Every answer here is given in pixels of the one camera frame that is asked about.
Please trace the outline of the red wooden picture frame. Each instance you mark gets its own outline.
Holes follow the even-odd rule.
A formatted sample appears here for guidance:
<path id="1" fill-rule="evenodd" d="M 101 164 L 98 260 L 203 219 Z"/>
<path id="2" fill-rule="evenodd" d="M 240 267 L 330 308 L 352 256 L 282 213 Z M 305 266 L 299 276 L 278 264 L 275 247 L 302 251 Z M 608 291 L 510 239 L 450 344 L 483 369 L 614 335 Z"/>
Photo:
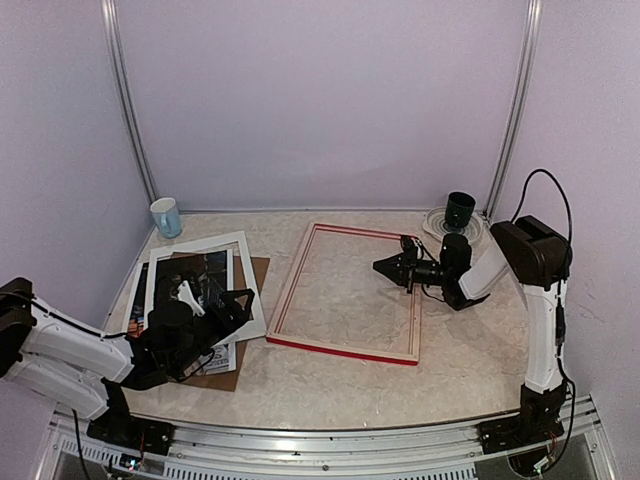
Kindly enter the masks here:
<path id="1" fill-rule="evenodd" d="M 274 309 L 271 343 L 359 360 L 415 366 L 421 292 L 373 269 L 395 255 L 394 232 L 312 222 Z"/>

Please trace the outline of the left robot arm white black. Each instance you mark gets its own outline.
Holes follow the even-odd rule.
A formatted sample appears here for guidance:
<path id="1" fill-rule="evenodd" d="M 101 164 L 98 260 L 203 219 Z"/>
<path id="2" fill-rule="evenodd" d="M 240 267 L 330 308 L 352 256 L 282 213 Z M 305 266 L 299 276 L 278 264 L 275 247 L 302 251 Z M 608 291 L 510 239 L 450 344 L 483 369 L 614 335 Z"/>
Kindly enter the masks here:
<path id="1" fill-rule="evenodd" d="M 148 390 L 183 382 L 190 368 L 251 317 L 251 289 L 225 291 L 211 284 L 209 303 L 195 310 L 187 284 L 160 302 L 139 335 L 108 334 L 63 317 L 39 299 L 29 280 L 1 288 L 1 376 L 96 420 L 121 445 L 140 434 L 137 418 L 114 405 L 109 387 Z"/>

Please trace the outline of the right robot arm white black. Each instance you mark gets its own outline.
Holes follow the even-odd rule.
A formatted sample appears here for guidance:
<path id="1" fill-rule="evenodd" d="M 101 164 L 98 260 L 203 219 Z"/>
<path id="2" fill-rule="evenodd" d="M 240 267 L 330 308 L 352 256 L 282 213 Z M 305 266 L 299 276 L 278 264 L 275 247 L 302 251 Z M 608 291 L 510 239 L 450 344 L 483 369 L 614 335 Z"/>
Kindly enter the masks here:
<path id="1" fill-rule="evenodd" d="M 440 287 L 443 301 L 455 311 L 485 301 L 505 275 L 517 283 L 529 321 L 525 380 L 516 414 L 479 425 L 486 453 L 563 435 L 560 410 L 571 384 L 563 367 L 565 299 L 572 261 L 569 239 L 531 215 L 495 223 L 490 233 L 492 242 L 478 259 L 472 257 L 464 235 L 448 233 L 436 260 L 426 259 L 416 238 L 404 236 L 401 253 L 372 265 L 406 290 L 416 285 Z"/>

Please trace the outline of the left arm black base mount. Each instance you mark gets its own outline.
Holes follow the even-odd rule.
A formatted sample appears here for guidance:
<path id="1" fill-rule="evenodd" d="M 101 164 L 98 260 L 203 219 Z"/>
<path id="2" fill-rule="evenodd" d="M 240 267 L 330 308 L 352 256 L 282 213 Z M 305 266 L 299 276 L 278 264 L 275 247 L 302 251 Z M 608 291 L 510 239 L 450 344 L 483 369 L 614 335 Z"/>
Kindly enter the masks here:
<path id="1" fill-rule="evenodd" d="M 167 456 L 175 433 L 171 423 L 140 417 L 103 416 L 91 420 L 87 435 L 105 443 Z"/>

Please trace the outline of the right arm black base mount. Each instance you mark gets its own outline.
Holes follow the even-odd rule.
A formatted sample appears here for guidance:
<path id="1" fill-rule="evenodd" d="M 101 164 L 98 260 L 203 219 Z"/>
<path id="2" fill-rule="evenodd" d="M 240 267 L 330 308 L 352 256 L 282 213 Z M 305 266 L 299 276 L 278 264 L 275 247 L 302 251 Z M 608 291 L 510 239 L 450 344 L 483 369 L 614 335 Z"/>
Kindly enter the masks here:
<path id="1" fill-rule="evenodd" d="M 559 421 L 540 426 L 526 423 L 519 415 L 481 422 L 477 430 L 485 455 L 549 441 L 564 434 Z"/>

